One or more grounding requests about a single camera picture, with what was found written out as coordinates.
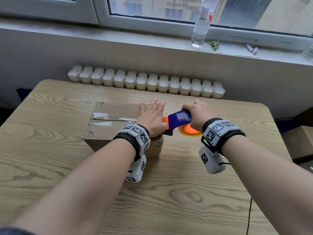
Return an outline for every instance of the window sill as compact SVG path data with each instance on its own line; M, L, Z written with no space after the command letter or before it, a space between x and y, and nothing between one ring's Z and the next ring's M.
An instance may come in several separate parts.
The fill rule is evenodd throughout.
M131 33L126 31L106 30L95 27L82 27L59 23L25 21L6 18L0 19L0 29L28 31L42 34L145 45L151 47L169 48L217 55L229 55L243 58L313 66L313 62L304 59L301 53L266 49L261 47L259 48L257 55L253 55L252 53L247 51L244 44L236 43L221 42L219 48L216 51L213 51L207 43L204 43L200 48L195 48L190 44L189 39L179 39L174 37L165 37L142 33Z

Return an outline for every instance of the forearm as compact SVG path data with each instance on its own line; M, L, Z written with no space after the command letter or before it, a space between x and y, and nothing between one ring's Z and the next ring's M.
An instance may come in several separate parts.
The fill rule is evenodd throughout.
M313 175L241 135L222 147L253 200L280 234L312 234Z
M87 158L20 216L14 226L37 234L97 234L117 196L134 147L115 139Z

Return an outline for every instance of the hand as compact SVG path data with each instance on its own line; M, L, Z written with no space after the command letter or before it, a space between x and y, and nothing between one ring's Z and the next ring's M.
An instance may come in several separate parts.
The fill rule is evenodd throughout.
M216 118L216 113L205 102L196 100L193 105L184 104L182 110L189 110L191 113L191 128L201 132L202 126L209 119Z
M137 124L141 124L149 131L150 138L162 134L167 129L167 123L163 123L163 111L166 102L158 102L157 98L149 105L145 111L145 101L140 104L140 115Z

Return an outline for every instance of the wooden table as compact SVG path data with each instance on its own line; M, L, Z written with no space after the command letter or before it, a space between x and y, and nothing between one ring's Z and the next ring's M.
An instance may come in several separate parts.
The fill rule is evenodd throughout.
M40 82L0 128L0 223L7 224L93 151L84 142L95 102L166 100L165 114L192 103L172 95L55 80ZM267 107L202 98L254 142L290 160ZM200 137L165 136L159 160L143 180L125 182L104 222L106 234L246 234L250 195L231 166L210 175L198 155ZM277 234L256 204L249 234Z

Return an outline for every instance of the small plant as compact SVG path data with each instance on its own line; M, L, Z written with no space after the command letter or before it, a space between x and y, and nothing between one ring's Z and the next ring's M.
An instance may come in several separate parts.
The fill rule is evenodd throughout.
M216 51L217 48L219 47L219 40L218 41L212 41L212 42L208 42L208 44L211 46L211 48Z

